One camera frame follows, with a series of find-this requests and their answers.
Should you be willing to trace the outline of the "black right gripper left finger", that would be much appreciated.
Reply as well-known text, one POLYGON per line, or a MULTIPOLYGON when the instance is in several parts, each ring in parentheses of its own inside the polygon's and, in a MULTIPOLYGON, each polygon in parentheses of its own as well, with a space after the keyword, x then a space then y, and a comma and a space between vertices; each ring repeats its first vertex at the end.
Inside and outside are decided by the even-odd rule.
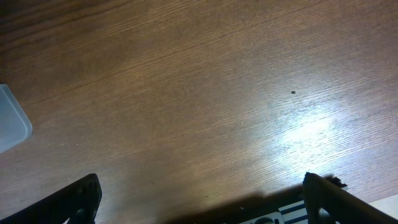
POLYGON ((1 223, 94 224, 101 198, 98 176, 88 174, 27 208, 3 218, 1 223))

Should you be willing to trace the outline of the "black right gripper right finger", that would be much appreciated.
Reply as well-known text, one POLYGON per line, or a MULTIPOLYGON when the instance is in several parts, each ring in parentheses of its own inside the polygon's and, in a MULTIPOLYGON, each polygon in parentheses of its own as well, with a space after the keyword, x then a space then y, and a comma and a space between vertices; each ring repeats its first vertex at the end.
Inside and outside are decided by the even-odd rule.
POLYGON ((397 224, 397 219, 314 173, 305 174, 303 199, 309 223, 397 224))

